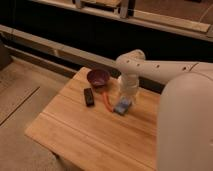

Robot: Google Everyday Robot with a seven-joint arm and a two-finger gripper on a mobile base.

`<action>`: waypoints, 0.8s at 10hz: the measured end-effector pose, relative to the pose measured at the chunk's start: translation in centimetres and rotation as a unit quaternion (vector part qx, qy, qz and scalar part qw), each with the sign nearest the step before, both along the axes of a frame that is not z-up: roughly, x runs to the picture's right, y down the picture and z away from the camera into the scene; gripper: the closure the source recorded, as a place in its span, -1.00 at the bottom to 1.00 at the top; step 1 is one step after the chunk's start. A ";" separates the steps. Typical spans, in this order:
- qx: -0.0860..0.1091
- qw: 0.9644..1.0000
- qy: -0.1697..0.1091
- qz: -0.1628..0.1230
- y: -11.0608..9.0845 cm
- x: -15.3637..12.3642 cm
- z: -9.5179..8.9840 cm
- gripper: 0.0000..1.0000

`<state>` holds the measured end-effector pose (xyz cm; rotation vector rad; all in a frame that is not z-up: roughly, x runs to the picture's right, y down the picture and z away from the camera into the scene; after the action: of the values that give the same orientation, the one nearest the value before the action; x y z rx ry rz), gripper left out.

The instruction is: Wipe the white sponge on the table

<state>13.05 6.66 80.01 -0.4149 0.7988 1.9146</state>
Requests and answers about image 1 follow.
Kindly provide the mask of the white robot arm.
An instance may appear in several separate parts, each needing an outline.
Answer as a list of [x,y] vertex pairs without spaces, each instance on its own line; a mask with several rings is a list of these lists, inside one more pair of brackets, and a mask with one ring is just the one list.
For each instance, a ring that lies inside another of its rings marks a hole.
[[157,114],[157,171],[213,171],[213,63],[151,61],[141,50],[116,59],[120,89],[140,77],[164,85]]

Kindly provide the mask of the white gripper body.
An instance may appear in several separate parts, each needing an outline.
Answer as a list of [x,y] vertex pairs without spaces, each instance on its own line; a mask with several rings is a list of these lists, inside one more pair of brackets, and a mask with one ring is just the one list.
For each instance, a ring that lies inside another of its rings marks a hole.
[[118,77],[118,83],[121,96],[135,103],[139,89],[139,77],[137,75],[121,74]]

